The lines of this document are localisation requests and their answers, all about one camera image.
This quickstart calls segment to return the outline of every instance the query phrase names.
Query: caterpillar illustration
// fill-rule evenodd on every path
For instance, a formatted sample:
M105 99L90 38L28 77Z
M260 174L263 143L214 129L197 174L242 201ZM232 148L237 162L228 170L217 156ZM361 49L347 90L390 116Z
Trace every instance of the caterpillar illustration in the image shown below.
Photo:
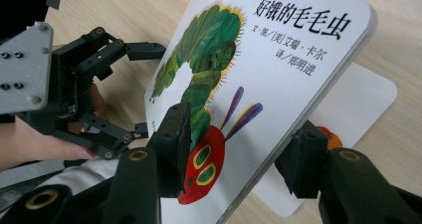
M244 89L240 87L221 126L211 125L211 101L239 53L244 25L240 9L221 3L212 5L191 21L155 78L149 99L152 103L171 86L181 66L188 64L192 71L190 83L181 98L183 103L191 103L192 134L185 192L178 198L181 204L195 202L211 190L223 167L226 141L263 110L260 103L246 108L225 136L222 129L243 96Z
M183 103L191 103L190 150L210 126L208 104L232 66L244 22L240 9L217 2L191 21L170 58L158 71L151 102L172 84L181 66L188 64L192 70L192 79L181 99Z
M210 125L201 141L190 153L183 183L185 192L178 197L180 204L190 204L208 194L223 168L226 141L263 110L261 103L250 105L224 136L222 129L239 104L243 91L244 89L240 87L236 92L220 128Z

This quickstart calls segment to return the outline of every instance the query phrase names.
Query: board book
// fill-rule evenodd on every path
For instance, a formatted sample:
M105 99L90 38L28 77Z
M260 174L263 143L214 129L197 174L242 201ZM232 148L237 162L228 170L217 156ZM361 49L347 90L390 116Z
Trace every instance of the board book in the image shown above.
M376 27L364 0L191 0L145 93L148 130L191 103L192 143L163 223L225 222Z

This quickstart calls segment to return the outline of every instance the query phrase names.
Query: green caterpillar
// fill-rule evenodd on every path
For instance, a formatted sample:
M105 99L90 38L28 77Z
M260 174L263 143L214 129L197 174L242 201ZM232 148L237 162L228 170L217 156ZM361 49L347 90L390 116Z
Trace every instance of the green caterpillar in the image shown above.
M191 150L210 125L207 103L232 63L243 25L244 18L239 9L219 3L212 5L191 21L155 79L150 101L172 84L183 64L189 64L192 80L181 101L191 103Z

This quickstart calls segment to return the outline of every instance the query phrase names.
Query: red caterpillar head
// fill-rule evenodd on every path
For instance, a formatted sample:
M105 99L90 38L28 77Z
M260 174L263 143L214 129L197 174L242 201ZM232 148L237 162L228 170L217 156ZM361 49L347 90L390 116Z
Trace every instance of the red caterpillar head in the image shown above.
M249 106L225 137L221 129L232 115L242 94L243 88L241 87L233 98L221 127L217 128L210 125L201 141L190 153L184 180L185 193L182 193L178 198L180 204L190 204L208 194L223 168L226 140L263 109L260 103Z

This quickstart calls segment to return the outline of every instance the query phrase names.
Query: caterpillar eye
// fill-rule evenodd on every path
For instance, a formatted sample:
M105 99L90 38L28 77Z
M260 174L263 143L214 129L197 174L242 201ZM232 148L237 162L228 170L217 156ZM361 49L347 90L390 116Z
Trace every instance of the caterpillar eye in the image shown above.
M196 179L196 184L199 186L208 185L215 177L217 168L215 167L214 163L208 164L198 175Z
M211 153L211 146L209 144L205 145L201 150L199 150L193 157L193 165L196 169L201 168L204 162L207 160L208 156Z

